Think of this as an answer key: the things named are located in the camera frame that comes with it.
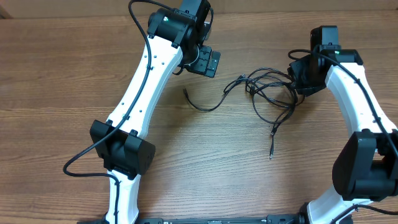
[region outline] wood grain surface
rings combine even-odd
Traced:
[[[143,25],[147,17],[140,17]],[[214,112],[201,106],[259,67],[286,71],[287,52],[307,49],[311,29],[338,25],[341,45],[357,49],[388,117],[398,123],[398,11],[217,14],[206,43],[222,53],[214,79],[172,76],[154,111],[147,140],[155,159],[142,177],[143,217],[263,217],[295,213],[331,185],[331,168],[348,140],[328,90],[306,99],[275,136],[243,86]],[[73,178],[64,163],[91,144],[94,119],[105,121],[124,94],[144,41],[129,17],[0,21],[0,223],[76,223],[108,210],[106,178]],[[283,89],[271,95],[284,97]],[[274,119],[280,111],[263,103]],[[105,172],[91,152],[75,172]],[[396,198],[375,203],[398,210]],[[397,223],[362,210],[356,223]]]
[[[0,0],[16,19],[85,16],[128,16],[129,0]],[[179,7],[182,0],[158,0]],[[209,0],[216,13],[393,10],[398,0]],[[159,7],[135,3],[137,15],[150,15]]]

